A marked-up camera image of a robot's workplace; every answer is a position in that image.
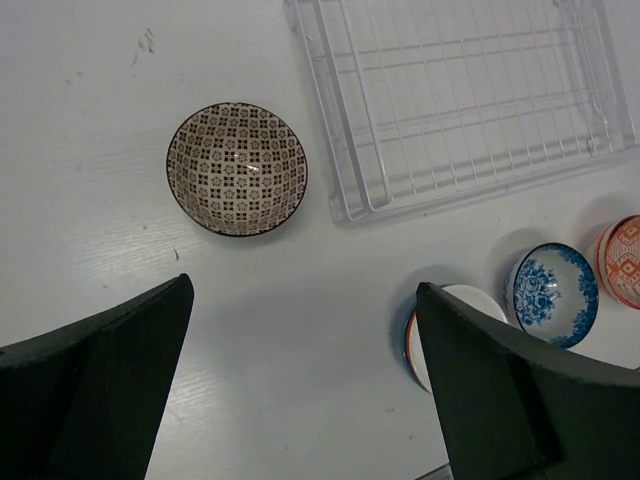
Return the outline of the orange geometric patterned bowl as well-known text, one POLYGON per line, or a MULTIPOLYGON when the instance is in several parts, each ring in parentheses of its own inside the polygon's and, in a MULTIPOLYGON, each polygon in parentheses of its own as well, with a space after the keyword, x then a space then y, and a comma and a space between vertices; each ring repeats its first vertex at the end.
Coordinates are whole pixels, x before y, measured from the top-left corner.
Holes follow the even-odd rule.
POLYGON ((604 291, 615 301, 639 309, 639 216, 609 225, 598 237, 595 272, 604 291))

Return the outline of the blue floral bowl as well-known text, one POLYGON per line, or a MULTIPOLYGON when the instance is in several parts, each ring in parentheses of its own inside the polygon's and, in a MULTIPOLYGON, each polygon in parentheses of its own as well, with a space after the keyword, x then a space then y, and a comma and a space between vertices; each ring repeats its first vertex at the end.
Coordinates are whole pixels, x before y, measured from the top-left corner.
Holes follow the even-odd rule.
POLYGON ((574 248, 556 242, 540 244, 514 263, 502 298, 512 326, 563 349, 584 340, 599 309, 591 265, 574 248))

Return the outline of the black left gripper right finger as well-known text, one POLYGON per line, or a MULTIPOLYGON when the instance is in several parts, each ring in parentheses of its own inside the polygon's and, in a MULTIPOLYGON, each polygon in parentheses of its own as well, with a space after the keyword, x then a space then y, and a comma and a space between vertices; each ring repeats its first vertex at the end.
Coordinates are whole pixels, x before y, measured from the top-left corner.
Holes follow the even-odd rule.
POLYGON ((456 479, 636 479, 639 374, 470 311, 418 322, 450 469, 456 479))

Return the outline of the brown patterned bowl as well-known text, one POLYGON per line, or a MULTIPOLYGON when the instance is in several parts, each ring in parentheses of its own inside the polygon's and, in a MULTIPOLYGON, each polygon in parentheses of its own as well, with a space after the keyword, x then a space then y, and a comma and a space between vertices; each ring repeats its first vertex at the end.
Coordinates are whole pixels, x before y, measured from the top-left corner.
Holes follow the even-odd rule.
POLYGON ((288 124, 249 103, 225 102, 189 116, 166 155, 169 188, 196 224, 253 237, 285 223, 308 185, 303 146, 288 124))

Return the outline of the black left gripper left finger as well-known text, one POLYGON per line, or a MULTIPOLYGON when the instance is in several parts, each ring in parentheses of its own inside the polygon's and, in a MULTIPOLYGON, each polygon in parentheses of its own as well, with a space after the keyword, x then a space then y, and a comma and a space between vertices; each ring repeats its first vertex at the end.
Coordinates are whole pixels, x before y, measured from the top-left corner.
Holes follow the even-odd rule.
POLYGON ((2 347, 2 478, 144 478, 193 302, 181 274, 2 347))

